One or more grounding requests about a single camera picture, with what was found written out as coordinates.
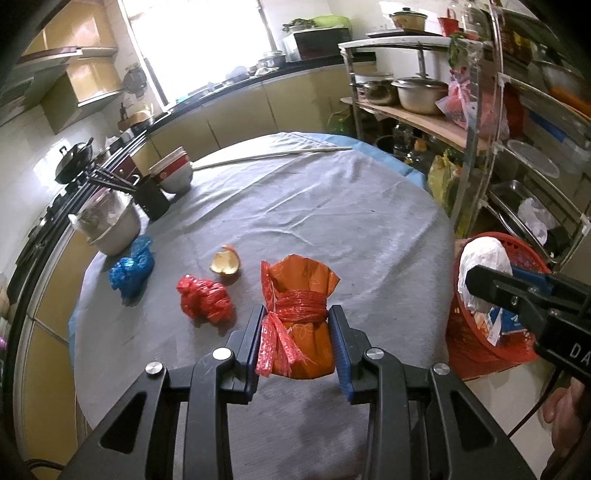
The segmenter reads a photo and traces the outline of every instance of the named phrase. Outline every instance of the black gripper frame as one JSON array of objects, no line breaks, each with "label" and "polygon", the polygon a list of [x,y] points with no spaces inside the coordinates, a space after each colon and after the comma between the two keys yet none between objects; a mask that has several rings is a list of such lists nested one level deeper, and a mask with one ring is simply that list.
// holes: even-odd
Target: black gripper frame
[{"label": "black gripper frame", "polygon": [[181,402],[189,402],[183,478],[231,480],[228,403],[247,405],[255,373],[264,306],[232,332],[226,347],[194,365],[142,373],[80,446],[59,480],[172,480]]},{"label": "black gripper frame", "polygon": [[534,351],[591,387],[591,316],[585,305],[591,287],[560,274],[538,278],[545,289],[539,281],[478,265],[466,274],[466,287],[472,295],[518,314],[535,336]]},{"label": "black gripper frame", "polygon": [[373,348],[349,326],[340,305],[329,310],[329,329],[345,397],[370,405],[364,480],[536,478],[447,365],[412,367]]}]

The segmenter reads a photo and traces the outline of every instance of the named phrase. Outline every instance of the black cup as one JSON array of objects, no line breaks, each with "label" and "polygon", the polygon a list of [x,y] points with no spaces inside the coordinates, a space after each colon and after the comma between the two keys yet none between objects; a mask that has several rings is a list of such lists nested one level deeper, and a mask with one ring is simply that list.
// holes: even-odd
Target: black cup
[{"label": "black cup", "polygon": [[133,195],[135,203],[150,220],[155,222],[168,211],[170,202],[152,177],[141,178],[135,186],[137,188]]}]

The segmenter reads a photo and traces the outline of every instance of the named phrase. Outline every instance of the red basket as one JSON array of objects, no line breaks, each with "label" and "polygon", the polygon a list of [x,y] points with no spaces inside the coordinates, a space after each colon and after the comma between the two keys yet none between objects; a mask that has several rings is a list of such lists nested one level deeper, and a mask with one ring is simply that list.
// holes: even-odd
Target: red basket
[{"label": "red basket", "polygon": [[[498,239],[514,267],[534,273],[550,273],[544,261],[519,238],[505,233],[487,232],[476,235],[471,240],[480,236]],[[474,317],[464,306],[457,291],[463,250],[462,247],[453,265],[454,296],[446,332],[450,366],[460,378],[466,380],[535,360],[535,337],[532,334],[523,332],[505,335],[501,337],[498,345],[493,346],[476,326]]]}]

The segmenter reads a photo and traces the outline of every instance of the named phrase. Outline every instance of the floor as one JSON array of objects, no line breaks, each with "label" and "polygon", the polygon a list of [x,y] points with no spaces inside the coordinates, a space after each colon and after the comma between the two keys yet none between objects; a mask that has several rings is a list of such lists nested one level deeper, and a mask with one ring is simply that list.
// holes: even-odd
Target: floor
[{"label": "floor", "polygon": [[[538,401],[552,370],[553,367],[548,362],[539,359],[504,372],[471,380],[468,386],[508,433]],[[536,414],[512,438],[538,478],[554,450],[550,431],[550,425]]]}]

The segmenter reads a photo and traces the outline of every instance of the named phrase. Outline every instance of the wok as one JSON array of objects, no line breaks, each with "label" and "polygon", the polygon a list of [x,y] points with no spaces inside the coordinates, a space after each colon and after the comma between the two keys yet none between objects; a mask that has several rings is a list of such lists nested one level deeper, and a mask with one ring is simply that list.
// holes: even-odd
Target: wok
[{"label": "wok", "polygon": [[88,143],[77,143],[67,152],[66,147],[60,148],[60,153],[64,157],[56,168],[56,182],[66,185],[85,169],[92,159],[93,140],[91,137]]}]

